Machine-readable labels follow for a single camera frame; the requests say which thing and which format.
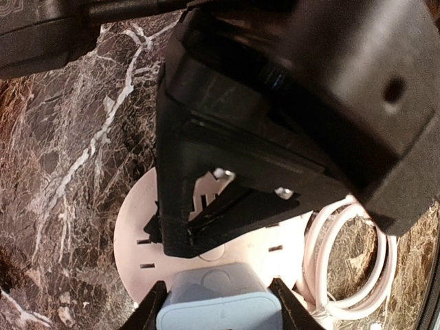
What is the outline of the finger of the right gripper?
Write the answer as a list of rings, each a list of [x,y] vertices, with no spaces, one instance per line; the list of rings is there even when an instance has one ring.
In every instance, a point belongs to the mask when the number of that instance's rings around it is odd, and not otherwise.
[[[344,177],[312,122],[282,117],[261,132],[193,117],[185,128],[191,172],[234,173],[234,179],[188,226],[206,251],[245,233],[317,210],[344,195]]]
[[[241,185],[229,184],[201,216],[190,221],[196,181],[217,168],[239,174],[238,131],[206,111],[237,88],[210,69],[171,73],[157,90],[158,223],[165,254],[192,258],[241,234]]]

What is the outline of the light blue plug adapter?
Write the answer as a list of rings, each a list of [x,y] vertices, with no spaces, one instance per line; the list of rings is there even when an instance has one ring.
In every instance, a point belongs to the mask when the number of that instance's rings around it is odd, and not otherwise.
[[[282,329],[282,307],[245,263],[181,272],[156,317],[157,329]]]

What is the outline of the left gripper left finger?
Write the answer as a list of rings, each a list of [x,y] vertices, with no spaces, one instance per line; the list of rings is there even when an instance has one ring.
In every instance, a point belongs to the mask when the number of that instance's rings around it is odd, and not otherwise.
[[[166,283],[157,281],[126,322],[127,329],[156,329],[156,317],[168,295]]]

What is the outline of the pink round power socket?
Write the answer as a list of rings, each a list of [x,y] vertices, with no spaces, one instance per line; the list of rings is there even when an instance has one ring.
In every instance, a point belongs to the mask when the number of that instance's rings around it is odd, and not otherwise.
[[[249,265],[268,289],[274,278],[288,288],[297,281],[306,215],[248,232],[194,258],[176,258],[165,255],[162,245],[152,242],[144,230],[157,211],[156,201],[156,171],[151,169],[129,191],[115,225],[115,263],[135,302],[140,303],[157,281],[164,281],[170,290],[181,272],[232,263]]]

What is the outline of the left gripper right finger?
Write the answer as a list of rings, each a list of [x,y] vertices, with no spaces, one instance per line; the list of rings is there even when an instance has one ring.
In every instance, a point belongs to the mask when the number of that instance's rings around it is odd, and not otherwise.
[[[280,278],[274,278],[269,289],[281,303],[283,330],[323,330]]]

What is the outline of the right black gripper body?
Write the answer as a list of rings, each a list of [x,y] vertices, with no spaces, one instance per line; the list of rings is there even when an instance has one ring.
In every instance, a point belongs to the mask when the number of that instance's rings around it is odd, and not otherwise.
[[[400,237],[439,194],[439,31],[426,1],[201,1],[171,35],[171,73],[210,69],[237,83],[206,107],[261,132],[312,122],[352,194]],[[234,173],[195,184],[189,220]]]

